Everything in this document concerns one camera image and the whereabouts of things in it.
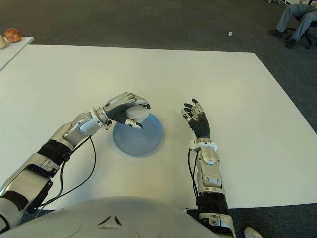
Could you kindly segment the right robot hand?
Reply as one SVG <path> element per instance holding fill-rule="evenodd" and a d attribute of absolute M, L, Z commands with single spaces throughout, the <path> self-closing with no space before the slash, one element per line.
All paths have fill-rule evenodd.
<path fill-rule="evenodd" d="M 181 114 L 197 139 L 210 139 L 210 127 L 205 111 L 196 99 L 193 98 L 191 101 L 191 104 L 184 104 Z"/>

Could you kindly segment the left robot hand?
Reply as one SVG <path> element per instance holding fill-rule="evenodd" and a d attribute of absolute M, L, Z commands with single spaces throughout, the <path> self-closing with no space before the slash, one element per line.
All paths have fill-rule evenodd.
<path fill-rule="evenodd" d="M 100 108 L 100 118 L 107 128 L 115 121 L 131 128 L 142 130 L 143 127 L 139 122 L 126 115 L 126 111 L 133 106 L 141 106 L 147 110 L 151 108 L 146 99 L 133 93 L 125 92 L 110 99 Z"/>

